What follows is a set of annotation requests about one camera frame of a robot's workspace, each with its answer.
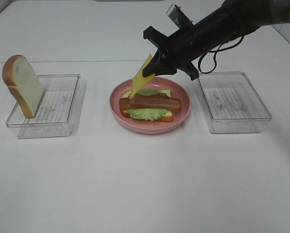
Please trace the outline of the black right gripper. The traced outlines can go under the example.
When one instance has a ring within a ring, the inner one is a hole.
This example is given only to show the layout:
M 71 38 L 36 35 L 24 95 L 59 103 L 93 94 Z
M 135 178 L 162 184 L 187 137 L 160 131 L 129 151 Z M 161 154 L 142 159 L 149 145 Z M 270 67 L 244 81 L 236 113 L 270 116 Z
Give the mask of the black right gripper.
M 173 75 L 177 70 L 185 72 L 191 80 L 199 78 L 198 69 L 192 64 L 193 27 L 183 27 L 170 36 L 165 36 L 154 27 L 143 31 L 143 38 L 148 39 L 157 51 L 151 61 L 143 68 L 142 75 Z

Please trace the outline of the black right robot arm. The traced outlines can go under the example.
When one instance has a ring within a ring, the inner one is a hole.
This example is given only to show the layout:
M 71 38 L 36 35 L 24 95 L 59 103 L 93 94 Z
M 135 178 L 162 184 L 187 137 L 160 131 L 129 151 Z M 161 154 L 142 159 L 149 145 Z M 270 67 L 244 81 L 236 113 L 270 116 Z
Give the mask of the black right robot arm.
M 173 75 L 181 70 L 195 80 L 202 72 L 200 66 L 193 65 L 195 59 L 202 61 L 208 53 L 217 54 L 224 50 L 222 45 L 243 40 L 262 26 L 290 23 L 290 0 L 226 0 L 196 24 L 177 5 L 166 14 L 179 29 L 170 36 L 152 26 L 143 32 L 157 51 L 142 75 Z

